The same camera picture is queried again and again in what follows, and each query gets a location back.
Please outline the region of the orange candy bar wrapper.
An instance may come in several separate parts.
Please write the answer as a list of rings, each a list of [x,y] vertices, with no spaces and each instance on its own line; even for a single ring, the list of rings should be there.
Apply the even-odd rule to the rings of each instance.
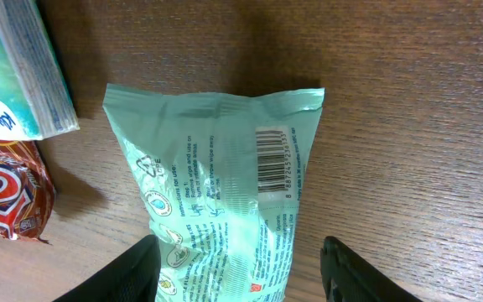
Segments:
[[[0,236],[42,242],[56,191],[34,142],[0,141]]]

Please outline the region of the teal wet wipes pack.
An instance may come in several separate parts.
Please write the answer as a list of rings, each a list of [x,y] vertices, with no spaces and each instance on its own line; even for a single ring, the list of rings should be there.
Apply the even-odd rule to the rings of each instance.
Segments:
[[[110,84],[103,108],[161,255],[159,301],[281,301],[321,88],[247,97]]]

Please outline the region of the teal tissue pack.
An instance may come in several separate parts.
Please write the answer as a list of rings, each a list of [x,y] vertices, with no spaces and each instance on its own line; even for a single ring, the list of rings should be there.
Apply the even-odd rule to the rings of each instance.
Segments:
[[[43,140],[78,127],[36,2],[0,0],[0,140]]]

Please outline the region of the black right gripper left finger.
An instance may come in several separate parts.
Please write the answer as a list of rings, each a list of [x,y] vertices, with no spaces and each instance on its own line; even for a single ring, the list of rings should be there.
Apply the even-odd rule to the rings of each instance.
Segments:
[[[55,302],[154,302],[160,269],[158,238],[147,235]]]

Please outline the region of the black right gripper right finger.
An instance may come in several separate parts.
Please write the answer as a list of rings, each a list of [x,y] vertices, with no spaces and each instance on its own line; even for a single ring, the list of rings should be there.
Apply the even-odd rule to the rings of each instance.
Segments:
[[[327,302],[421,302],[337,237],[324,240],[320,272]]]

